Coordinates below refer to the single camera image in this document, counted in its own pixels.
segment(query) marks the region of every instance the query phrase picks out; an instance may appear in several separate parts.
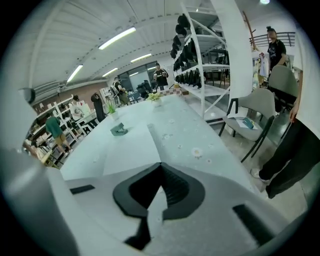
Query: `gray chair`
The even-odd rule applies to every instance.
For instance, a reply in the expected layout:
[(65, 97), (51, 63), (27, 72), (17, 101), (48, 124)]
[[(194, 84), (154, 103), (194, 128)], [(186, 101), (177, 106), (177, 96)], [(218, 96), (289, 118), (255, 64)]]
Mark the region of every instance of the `gray chair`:
[[(289, 68), (283, 65), (276, 65), (273, 67), (269, 77), (269, 87), (292, 96), (293, 99), (298, 96), (298, 83), (295, 75)], [(275, 96), (275, 99), (281, 102), (284, 109), (290, 110), (293, 107), (292, 103), (289, 103), (282, 98)]]
[[(244, 107), (250, 110), (257, 111), (262, 115), (264, 115), (267, 118), (267, 123), (265, 127), (262, 129), (257, 123), (255, 123), (255, 126), (257, 127), (257, 129), (242, 128), (239, 126), (235, 118), (228, 118), (228, 115), (230, 114), (230, 111), (232, 109), (234, 102), (235, 102), (236, 114), (238, 113), (239, 107)], [(246, 158), (252, 153), (252, 151), (259, 144), (251, 157), (253, 158), (255, 156), (258, 149), (260, 148), (263, 141), (265, 140), (274, 119), (275, 119), (275, 98), (273, 93), (268, 89), (257, 88), (248, 96), (231, 99), (230, 106), (228, 108), (226, 116), (223, 117), (224, 123), (220, 130), (219, 136), (221, 136), (227, 124), (229, 127), (233, 129), (233, 137), (237, 132), (247, 140), (255, 142), (253, 147), (249, 150), (246, 156), (241, 160), (241, 163), (242, 163), (244, 160), (246, 160)]]

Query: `white sneaker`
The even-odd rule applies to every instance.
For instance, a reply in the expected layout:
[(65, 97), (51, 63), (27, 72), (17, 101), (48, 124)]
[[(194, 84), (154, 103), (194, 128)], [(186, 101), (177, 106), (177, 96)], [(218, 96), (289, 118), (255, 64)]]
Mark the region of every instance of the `white sneaker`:
[(268, 183), (269, 180), (265, 180), (265, 179), (260, 178), (259, 172), (260, 172), (260, 169), (258, 169), (258, 168), (254, 168), (254, 169), (250, 170), (250, 174), (252, 175), (252, 177), (261, 180), (263, 183)]

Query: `black shirt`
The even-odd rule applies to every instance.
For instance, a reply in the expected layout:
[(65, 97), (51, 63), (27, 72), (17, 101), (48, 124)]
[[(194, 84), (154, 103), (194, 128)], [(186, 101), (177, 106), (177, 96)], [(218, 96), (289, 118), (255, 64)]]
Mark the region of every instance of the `black shirt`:
[(156, 74), (156, 85), (157, 86), (167, 86), (167, 78), (162, 75), (162, 73), (165, 72), (165, 74), (168, 76), (167, 71), (165, 71), (163, 68), (160, 68), (159, 70), (154, 71), (153, 75)]
[(282, 58), (281, 54), (286, 54), (287, 51), (284, 43), (277, 39), (275, 42), (269, 43), (268, 53), (270, 57), (270, 70), (272, 70)]

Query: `chair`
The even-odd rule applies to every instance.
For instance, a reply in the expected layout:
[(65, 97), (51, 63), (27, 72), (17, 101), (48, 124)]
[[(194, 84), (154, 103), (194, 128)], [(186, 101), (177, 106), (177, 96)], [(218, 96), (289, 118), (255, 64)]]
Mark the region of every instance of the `chair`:
[(150, 86), (148, 80), (144, 80), (144, 87), (147, 90), (147, 92), (149, 92), (150, 94), (152, 93), (152, 89), (151, 89), (151, 86)]
[(129, 97), (129, 99), (131, 98), (131, 100), (130, 100), (131, 103), (132, 102), (135, 103), (135, 101), (136, 101), (136, 103), (138, 103), (138, 99), (140, 98), (140, 92), (136, 91), (132, 94), (129, 94), (128, 97)]
[[(291, 101), (295, 101), (295, 98), (298, 96), (298, 83), (295, 75), (289, 68), (283, 65), (276, 65), (272, 69), (269, 77), (269, 87), (281, 91), (284, 93), (285, 98), (289, 98)], [(293, 107), (293, 104), (284, 98), (279, 98), (276, 95), (275, 99), (279, 100), (284, 109), (288, 111)]]
[[(238, 108), (244, 107), (250, 110), (257, 111), (264, 115), (268, 120), (267, 123), (262, 129), (257, 123), (255, 126), (257, 129), (249, 129), (249, 128), (242, 128), (239, 126), (237, 120), (235, 118), (228, 118), (230, 111), (232, 109), (232, 105), (235, 102), (235, 113), (238, 113)], [(262, 145), (263, 141), (265, 140), (267, 133), (275, 119), (275, 98), (273, 93), (264, 88), (257, 88), (251, 94), (241, 98), (232, 98), (230, 102), (230, 106), (226, 113), (226, 116), (223, 117), (223, 126), (219, 132), (219, 136), (221, 136), (226, 124), (233, 129), (233, 137), (235, 136), (236, 132), (239, 133), (242, 137), (246, 138), (249, 141), (255, 142), (253, 147), (249, 150), (246, 156), (241, 160), (241, 163), (246, 160), (246, 158), (251, 154), (251, 152), (256, 148), (254, 153), (252, 154), (252, 158), (257, 153), (258, 149)]]
[(148, 92), (146, 88), (141, 84), (137, 88), (138, 92), (140, 93), (141, 97), (145, 100), (148, 97)]

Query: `potted plant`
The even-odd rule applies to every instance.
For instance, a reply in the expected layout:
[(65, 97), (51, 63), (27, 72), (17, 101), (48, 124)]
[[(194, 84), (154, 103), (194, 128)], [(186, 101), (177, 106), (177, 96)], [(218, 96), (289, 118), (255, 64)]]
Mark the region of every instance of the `potted plant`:
[(161, 94), (159, 92), (157, 93), (149, 93), (149, 96), (147, 100), (151, 101), (154, 107), (161, 106)]
[(106, 108), (108, 109), (109, 115), (113, 120), (117, 120), (119, 118), (118, 112), (116, 112), (116, 106), (112, 101), (107, 101)]

